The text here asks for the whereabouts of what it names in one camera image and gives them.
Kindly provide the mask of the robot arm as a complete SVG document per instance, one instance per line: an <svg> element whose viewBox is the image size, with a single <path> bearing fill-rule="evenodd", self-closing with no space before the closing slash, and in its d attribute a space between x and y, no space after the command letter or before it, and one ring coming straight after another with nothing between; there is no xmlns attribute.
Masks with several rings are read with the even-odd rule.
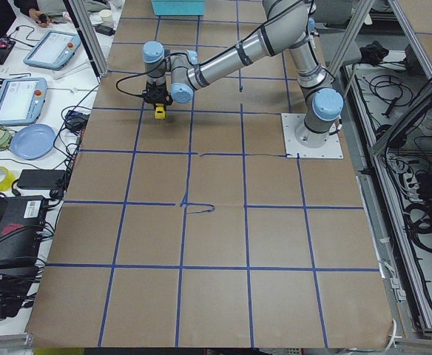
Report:
<svg viewBox="0 0 432 355"><path fill-rule="evenodd" d="M157 41L148 41L142 49L146 87L139 95L157 107L192 100L195 91L248 67L265 57L285 50L297 68L298 84L308 112L305 128L313 134L326 134L338 119L344 101L332 88L328 70L317 59L309 19L315 11L313 1L264 1L266 21L236 44L216 56L196 62L192 51L165 50Z"/></svg>

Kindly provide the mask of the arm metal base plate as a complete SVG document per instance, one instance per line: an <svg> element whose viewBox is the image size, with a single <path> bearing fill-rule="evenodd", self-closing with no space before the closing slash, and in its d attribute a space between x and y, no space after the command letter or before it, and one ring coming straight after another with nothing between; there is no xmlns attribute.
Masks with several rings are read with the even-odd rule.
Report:
<svg viewBox="0 0 432 355"><path fill-rule="evenodd" d="M283 139L286 156L301 159L343 159L336 124L328 132L317 134L304 124L305 114L282 113Z"/></svg>

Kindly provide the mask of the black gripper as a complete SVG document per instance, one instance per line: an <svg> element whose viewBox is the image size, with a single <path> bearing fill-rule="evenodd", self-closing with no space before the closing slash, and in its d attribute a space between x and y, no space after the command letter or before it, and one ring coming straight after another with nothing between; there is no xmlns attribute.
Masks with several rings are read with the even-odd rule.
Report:
<svg viewBox="0 0 432 355"><path fill-rule="evenodd" d="M155 82L146 82L143 99L150 104L153 111L156 110L156 104L163 104L165 110L168 110L172 104L172 97L167 90L166 84L156 84Z"/></svg>

